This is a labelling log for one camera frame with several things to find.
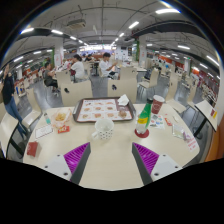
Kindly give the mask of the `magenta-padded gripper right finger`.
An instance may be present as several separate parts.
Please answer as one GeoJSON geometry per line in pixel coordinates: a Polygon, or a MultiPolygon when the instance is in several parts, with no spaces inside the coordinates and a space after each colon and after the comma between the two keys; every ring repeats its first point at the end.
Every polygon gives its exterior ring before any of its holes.
{"type": "Polygon", "coordinates": [[[132,144],[132,154],[144,185],[182,169],[169,155],[159,155],[137,143],[132,144]]]}

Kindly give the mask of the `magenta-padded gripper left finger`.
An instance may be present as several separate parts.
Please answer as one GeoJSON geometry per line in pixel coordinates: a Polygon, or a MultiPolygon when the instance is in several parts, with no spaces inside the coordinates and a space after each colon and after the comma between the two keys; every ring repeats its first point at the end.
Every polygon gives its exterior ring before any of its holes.
{"type": "Polygon", "coordinates": [[[90,153],[90,143],[87,142],[64,155],[55,156],[43,166],[43,169],[72,183],[79,184],[90,153]]]}

